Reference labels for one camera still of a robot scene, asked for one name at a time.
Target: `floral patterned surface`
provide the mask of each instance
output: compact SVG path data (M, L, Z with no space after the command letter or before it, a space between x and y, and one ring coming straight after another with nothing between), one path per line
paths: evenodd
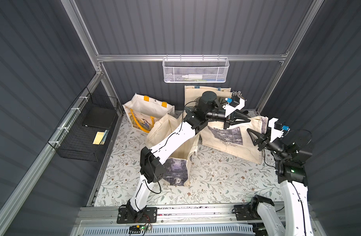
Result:
M140 178L140 150L145 146L145 139L146 133L132 129L125 116L95 206L125 204L134 194ZM266 152L265 156L266 162L273 165L270 153ZM255 194L283 201L274 168L264 162L254 164L200 143L197 155L192 159L190 178L190 187L164 186L160 181L162 192L151 193L148 205L247 202ZM158 184L153 190L159 192Z

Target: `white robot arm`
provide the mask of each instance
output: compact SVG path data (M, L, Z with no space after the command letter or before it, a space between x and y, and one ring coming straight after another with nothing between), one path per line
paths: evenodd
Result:
M250 122L248 116L237 111L244 106L244 99L240 96L229 99L229 104L223 108L216 98L214 92L204 92L197 106L184 117L174 132L151 149L145 147L141 150L140 181L135 194L126 205L131 220L135 222L136 219L142 218L154 183L166 172L163 164L167 158L185 141L205 128L209 121L222 121L225 123L224 128ZM283 144L279 138L282 137L283 130L289 130L289 127L280 124L277 119L272 119L269 127L269 132L265 135L251 129L247 131L253 144L258 145L259 151L266 148L274 154L276 174L284 196L287 228L284 228L277 217L272 200L263 196L255 195L251 203L236 206L233 211L237 219L240 216L244 217L244 220L262 219L269 236L312 236L307 203L307 179L302 167L305 160L311 156L312 147L310 150L307 145L301 148L302 145L296 142L290 146Z
M236 110L244 107L244 99L240 96L228 98L228 104L223 108L218 108L219 104L217 104L216 99L217 96L214 92L204 92L199 99L198 105L184 117L184 120L174 132L150 150L146 147L141 150L140 181L135 194L128 202L130 204L128 208L131 209L132 216L146 207L150 190L165 172L162 165L167 158L185 141L191 139L205 128L208 121L223 121L226 126L250 122L248 116L241 113L232 115Z

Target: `white bottle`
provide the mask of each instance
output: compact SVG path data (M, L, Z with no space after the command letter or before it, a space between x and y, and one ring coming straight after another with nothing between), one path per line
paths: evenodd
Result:
M188 80L202 80L203 75L202 74L188 74L188 75L182 76L182 78L186 78Z

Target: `black mounting plate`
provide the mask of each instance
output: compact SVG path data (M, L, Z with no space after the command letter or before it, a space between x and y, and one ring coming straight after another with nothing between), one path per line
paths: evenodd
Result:
M157 207L145 207L143 211L149 216L150 223L155 223L157 221ZM117 217L116 223L118 224L131 224L131 223L146 223L146 217L142 216L141 212L137 213L139 221L132 219L130 214L127 211L127 208L121 207L119 210L119 215Z
M233 212L235 214L235 218L237 220L257 220L255 218L253 218L249 213L248 213L248 206L250 204L245 204L245 205L234 205L233 207Z

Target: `zip tie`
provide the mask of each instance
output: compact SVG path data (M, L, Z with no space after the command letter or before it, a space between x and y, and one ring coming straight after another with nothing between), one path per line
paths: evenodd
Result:
M78 110L78 111L80 112L80 114L81 114L81 110L80 110L79 107L77 107L77 108L70 108L70 110L74 110L74 109Z
M48 141L48 143L58 144L58 145L60 146L60 142L59 142L59 141Z
M89 101L89 97L80 97L80 98L85 98L86 101Z
M58 129L59 129L59 130L64 129L64 130L66 130L66 131L69 133L69 127L58 127Z

